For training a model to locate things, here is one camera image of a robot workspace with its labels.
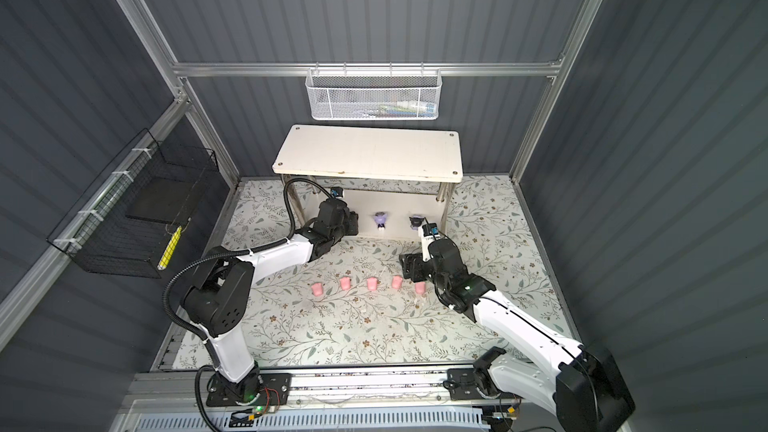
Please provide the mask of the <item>items in white basket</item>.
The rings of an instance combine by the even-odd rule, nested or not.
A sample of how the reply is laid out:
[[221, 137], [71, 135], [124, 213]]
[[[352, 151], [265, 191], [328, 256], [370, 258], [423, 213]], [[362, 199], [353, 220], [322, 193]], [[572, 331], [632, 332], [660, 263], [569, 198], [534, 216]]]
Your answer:
[[357, 113], [364, 117], [381, 119], [433, 120], [438, 117], [438, 105], [424, 101], [398, 101], [368, 105]]

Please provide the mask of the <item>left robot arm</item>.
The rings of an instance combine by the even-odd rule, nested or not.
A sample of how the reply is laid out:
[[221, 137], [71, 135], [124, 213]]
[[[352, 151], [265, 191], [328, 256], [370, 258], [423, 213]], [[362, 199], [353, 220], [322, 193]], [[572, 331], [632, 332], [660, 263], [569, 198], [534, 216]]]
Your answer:
[[[316, 188], [325, 199], [317, 215], [296, 226], [289, 193], [296, 183]], [[240, 385], [258, 375], [258, 366], [240, 326], [252, 285], [285, 269], [313, 262], [347, 236], [358, 234], [358, 214], [344, 201], [344, 189], [327, 189], [306, 178], [288, 180], [283, 200], [289, 216], [284, 238], [249, 249], [220, 248], [182, 268], [168, 282], [162, 306], [177, 326], [197, 336], [213, 370]]]

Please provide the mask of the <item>white two-tier shelf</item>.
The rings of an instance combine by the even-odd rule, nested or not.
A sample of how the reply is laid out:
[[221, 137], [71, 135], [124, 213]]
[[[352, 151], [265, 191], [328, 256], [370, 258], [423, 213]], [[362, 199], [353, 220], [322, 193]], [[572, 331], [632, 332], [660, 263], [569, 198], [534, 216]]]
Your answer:
[[[383, 240], [416, 239], [412, 215], [445, 228], [453, 192], [463, 179], [459, 133], [441, 130], [295, 125], [272, 169], [283, 178], [437, 184], [433, 194], [343, 187], [344, 201], [359, 215], [358, 235]], [[384, 230], [374, 222], [379, 211], [388, 213]]]

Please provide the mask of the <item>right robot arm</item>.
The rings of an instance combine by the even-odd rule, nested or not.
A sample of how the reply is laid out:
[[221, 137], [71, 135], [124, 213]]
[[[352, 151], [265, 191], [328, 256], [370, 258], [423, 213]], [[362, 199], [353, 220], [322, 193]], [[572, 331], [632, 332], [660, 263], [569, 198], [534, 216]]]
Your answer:
[[441, 304], [496, 333], [522, 353], [494, 346], [473, 362], [471, 374], [448, 379], [452, 390], [489, 399], [515, 395], [553, 414], [566, 431], [618, 431], [636, 409], [610, 351], [586, 347], [516, 306], [465, 265], [457, 245], [427, 236], [417, 253], [399, 257], [402, 275], [430, 282]]

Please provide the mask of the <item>black pad in basket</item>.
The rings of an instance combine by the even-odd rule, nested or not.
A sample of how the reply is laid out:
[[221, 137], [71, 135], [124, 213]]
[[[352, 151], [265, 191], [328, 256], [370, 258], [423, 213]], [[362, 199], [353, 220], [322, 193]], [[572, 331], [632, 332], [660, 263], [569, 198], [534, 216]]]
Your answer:
[[193, 215], [202, 188], [191, 182], [153, 178], [129, 205], [125, 216], [165, 225], [183, 225]]

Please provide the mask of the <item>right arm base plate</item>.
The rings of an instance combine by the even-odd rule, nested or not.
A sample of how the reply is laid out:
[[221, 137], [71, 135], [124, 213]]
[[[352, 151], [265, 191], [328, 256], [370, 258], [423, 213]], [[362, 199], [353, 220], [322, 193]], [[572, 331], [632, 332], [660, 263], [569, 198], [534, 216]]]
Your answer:
[[508, 392], [483, 391], [471, 367], [448, 369], [442, 386], [448, 391], [453, 401], [519, 399], [519, 396]]

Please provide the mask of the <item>floral patterned mat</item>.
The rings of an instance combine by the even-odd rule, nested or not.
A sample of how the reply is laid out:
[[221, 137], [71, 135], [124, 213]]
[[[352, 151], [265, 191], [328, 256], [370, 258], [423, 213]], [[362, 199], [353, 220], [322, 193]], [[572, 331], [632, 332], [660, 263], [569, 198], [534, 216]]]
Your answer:
[[[569, 335], [561, 307], [515, 189], [505, 176], [467, 176], [454, 192], [447, 233], [468, 269], [492, 282], [528, 314]], [[500, 341], [497, 334], [448, 310], [432, 289], [391, 287], [399, 255], [415, 240], [346, 239], [318, 261], [292, 267], [251, 290], [242, 327], [262, 366], [359, 365], [470, 361]], [[348, 291], [340, 279], [351, 278]], [[376, 277], [370, 292], [366, 279]], [[315, 297], [314, 283], [324, 295]]]

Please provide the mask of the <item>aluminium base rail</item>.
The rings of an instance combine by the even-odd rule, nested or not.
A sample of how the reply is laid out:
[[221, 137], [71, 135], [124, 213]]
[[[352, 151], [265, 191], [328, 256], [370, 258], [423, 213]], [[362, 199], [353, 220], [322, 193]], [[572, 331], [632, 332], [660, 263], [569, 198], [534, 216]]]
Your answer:
[[360, 367], [267, 368], [261, 373], [293, 376], [285, 405], [352, 406], [382, 401], [420, 404], [447, 401], [442, 386], [450, 368], [471, 367], [483, 391], [508, 392], [551, 412], [555, 410], [555, 381], [530, 363], [502, 355], [488, 367], [470, 363], [369, 365]]

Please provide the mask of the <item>purple striped toy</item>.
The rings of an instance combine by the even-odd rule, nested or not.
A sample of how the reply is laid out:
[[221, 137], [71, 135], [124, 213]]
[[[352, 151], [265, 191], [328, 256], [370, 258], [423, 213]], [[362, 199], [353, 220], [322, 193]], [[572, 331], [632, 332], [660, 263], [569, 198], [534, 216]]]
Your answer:
[[409, 217], [409, 223], [412, 230], [417, 230], [422, 226], [424, 221], [425, 217], [423, 215], [412, 215]]

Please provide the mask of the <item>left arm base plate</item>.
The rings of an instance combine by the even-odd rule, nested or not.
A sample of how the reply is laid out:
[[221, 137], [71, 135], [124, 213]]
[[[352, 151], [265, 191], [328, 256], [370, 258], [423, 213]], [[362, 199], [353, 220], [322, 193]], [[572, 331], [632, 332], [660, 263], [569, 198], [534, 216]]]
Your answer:
[[277, 407], [285, 405], [293, 376], [288, 373], [251, 373], [241, 382], [226, 380], [216, 372], [206, 385], [208, 407]]

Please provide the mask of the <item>yellow label tag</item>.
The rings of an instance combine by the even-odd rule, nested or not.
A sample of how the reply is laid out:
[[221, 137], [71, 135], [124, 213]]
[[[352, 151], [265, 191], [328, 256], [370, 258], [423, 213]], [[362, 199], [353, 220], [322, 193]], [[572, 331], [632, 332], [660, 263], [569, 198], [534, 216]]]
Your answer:
[[169, 239], [158, 263], [157, 263], [157, 270], [158, 271], [164, 271], [168, 268], [172, 257], [175, 253], [175, 250], [178, 246], [178, 243], [180, 241], [181, 235], [183, 232], [183, 227], [179, 226], [176, 228], [176, 230], [171, 235], [171, 238]]

